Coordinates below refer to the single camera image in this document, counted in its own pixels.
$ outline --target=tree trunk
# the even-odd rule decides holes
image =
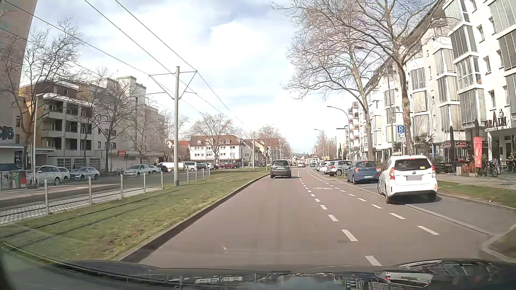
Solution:
[[[405,140],[407,153],[414,154],[414,142],[412,142],[411,122],[410,122],[410,100],[407,94],[407,77],[405,70],[398,67],[399,82],[401,85],[401,105],[403,107],[403,124],[405,125]]]

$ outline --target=white car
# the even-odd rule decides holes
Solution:
[[[321,173],[326,173],[326,165],[327,165],[328,163],[329,163],[328,161],[321,162],[321,163],[319,164],[319,172],[321,172]]]
[[[392,203],[393,196],[437,196],[436,169],[425,155],[391,156],[383,165],[378,192]]]

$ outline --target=red banner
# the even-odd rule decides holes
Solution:
[[[473,148],[475,150],[475,167],[482,167],[482,137],[473,138]]]

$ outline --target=cloud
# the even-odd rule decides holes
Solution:
[[[88,68],[106,66],[113,77],[132,75],[147,86],[147,92],[160,92],[160,87],[146,74],[193,71],[174,52],[157,40],[115,1],[88,0],[113,21],[110,24],[84,1],[40,1],[35,14],[56,24],[61,18],[72,18],[84,33],[84,39],[99,49],[129,63],[139,72],[91,47],[81,48],[81,63]],[[281,84],[288,82],[292,67],[286,52],[295,28],[270,2],[262,0],[119,0],[141,22],[156,33],[177,54],[197,69],[210,88],[196,75],[190,87],[197,93],[185,93],[180,113],[195,120],[199,112],[218,111],[204,102],[206,99],[219,111],[245,130],[258,130],[266,123],[278,127],[297,151],[311,151],[317,132],[325,129],[330,136],[341,134],[335,128],[347,124],[345,116],[327,104],[347,108],[351,100],[335,95],[323,103],[320,96],[311,95],[303,101],[294,100]],[[46,29],[33,20],[33,29]],[[126,32],[167,69],[138,47],[119,29]],[[182,73],[181,80],[190,81],[193,73]],[[175,77],[155,76],[173,92]],[[172,109],[166,94],[154,95],[163,108]]]

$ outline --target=curb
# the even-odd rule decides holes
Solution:
[[[242,190],[249,187],[254,182],[269,176],[270,173],[267,173],[263,176],[260,176],[254,180],[251,180],[250,182],[242,185],[238,189],[234,190],[232,193],[226,195],[225,197],[219,199],[215,203],[212,203],[208,205],[207,207],[203,208],[202,210],[193,213],[190,215],[187,219],[183,220],[182,222],[173,225],[169,229],[164,230],[163,232],[151,237],[147,241],[142,242],[140,245],[134,247],[133,249],[127,250],[121,254],[119,254],[116,258],[114,258],[114,261],[122,261],[122,262],[132,262],[132,263],[140,263],[143,259],[147,258],[150,254],[152,254],[155,250],[157,250],[159,247],[164,245],[166,242],[177,236],[179,233],[187,229],[190,225],[192,225],[194,222],[198,221],[200,218],[205,216],[207,213],[214,210],[219,205],[223,204],[225,201],[230,199],[231,197],[235,196],[237,193],[241,192]]]

